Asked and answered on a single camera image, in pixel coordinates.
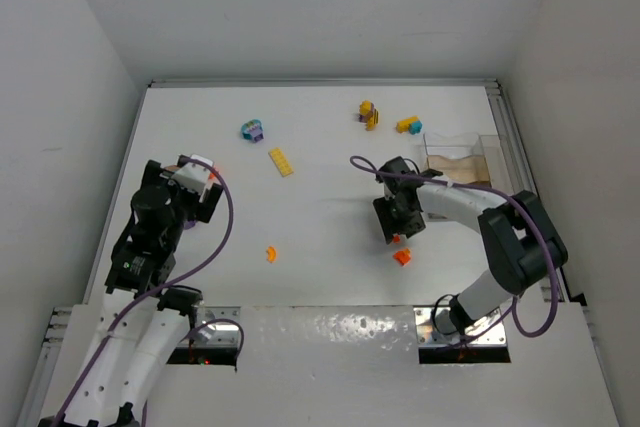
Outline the curved light orange lego piece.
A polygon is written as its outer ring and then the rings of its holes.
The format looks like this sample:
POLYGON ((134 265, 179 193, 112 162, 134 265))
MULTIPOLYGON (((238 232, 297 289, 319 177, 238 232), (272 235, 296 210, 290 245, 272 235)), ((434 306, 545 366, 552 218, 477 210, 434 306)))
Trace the curved light orange lego piece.
POLYGON ((269 263, 274 263, 277 260, 277 250, 273 246, 266 249, 266 259, 269 263))

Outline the orange lego brick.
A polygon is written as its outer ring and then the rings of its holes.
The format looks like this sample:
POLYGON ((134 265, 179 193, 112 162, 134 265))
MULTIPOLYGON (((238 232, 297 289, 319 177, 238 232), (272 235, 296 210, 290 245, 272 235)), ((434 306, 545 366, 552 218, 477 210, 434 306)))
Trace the orange lego brick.
POLYGON ((398 250, 394 253, 393 258, 401 265, 406 266, 412 260, 411 250, 409 248, 398 250))

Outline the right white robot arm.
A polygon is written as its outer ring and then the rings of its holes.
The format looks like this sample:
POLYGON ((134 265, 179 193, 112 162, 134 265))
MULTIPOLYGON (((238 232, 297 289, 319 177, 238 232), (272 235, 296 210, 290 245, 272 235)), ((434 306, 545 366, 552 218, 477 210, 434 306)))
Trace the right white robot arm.
POLYGON ((464 334, 476 321, 563 266, 568 250, 540 199, 523 190, 509 196, 491 187, 441 180, 429 169, 416 172, 396 157, 376 174, 385 194, 373 201, 386 243, 426 228, 424 213, 455 221, 482 240, 487 269, 432 313, 443 336, 464 334))

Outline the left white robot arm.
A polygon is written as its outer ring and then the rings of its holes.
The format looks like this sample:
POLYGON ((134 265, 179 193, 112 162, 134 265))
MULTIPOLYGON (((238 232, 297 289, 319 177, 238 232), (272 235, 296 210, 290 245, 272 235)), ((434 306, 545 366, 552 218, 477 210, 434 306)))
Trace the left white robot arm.
POLYGON ((200 290, 169 277, 190 224, 207 223, 228 193, 213 161, 192 154, 147 162, 114 244, 90 346, 71 391, 42 426, 142 426, 148 397, 194 328, 200 290))

